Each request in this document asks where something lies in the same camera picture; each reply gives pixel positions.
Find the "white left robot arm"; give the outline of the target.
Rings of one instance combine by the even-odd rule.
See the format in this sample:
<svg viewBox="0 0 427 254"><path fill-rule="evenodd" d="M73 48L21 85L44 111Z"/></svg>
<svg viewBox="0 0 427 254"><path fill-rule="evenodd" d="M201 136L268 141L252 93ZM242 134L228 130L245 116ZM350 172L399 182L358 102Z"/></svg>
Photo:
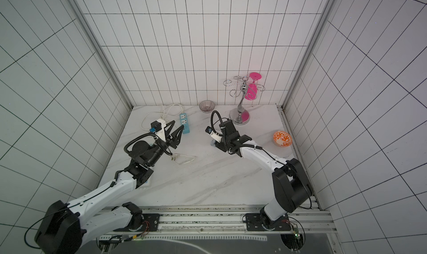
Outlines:
<svg viewBox="0 0 427 254"><path fill-rule="evenodd" d="M68 203L54 202L37 222L40 226L34 236L35 247L46 254L74 254L84 244L114 230L136 232L148 228L142 209L132 202L108 213L100 211L145 184L163 154L172 156L169 149L178 147L185 129L179 126L174 130L174 124L162 119L152 122L148 133L124 146L130 164L116 171L112 180Z"/></svg>

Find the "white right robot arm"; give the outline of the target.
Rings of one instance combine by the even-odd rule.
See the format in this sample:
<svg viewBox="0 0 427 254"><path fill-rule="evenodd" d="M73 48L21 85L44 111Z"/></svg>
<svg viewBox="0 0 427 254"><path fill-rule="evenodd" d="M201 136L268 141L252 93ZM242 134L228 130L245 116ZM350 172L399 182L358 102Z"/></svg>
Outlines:
<svg viewBox="0 0 427 254"><path fill-rule="evenodd" d="M257 144L251 137L240 135L232 120L221 121L221 134L214 146L236 154L271 173L274 198L260 210L261 226L271 231L288 213L294 212L313 195L312 186L299 160L280 158Z"/></svg>

